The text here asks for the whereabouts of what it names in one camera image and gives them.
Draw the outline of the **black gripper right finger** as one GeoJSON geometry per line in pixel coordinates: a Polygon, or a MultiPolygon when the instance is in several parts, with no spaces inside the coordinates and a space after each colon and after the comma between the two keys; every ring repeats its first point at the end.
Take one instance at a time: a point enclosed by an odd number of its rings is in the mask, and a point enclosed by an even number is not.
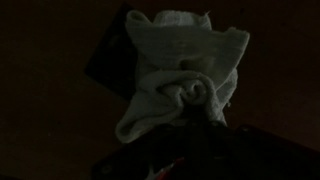
{"type": "Polygon", "coordinates": [[[320,153],[243,125],[201,123],[207,180],[320,180],[320,153]]]}

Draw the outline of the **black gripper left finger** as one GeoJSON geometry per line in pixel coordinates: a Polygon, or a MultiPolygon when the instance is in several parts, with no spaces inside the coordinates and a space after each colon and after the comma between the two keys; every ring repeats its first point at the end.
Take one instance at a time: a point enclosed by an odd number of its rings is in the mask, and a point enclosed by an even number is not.
{"type": "Polygon", "coordinates": [[[96,162],[91,180],[146,180],[183,157],[184,128],[160,125],[96,162]]]}

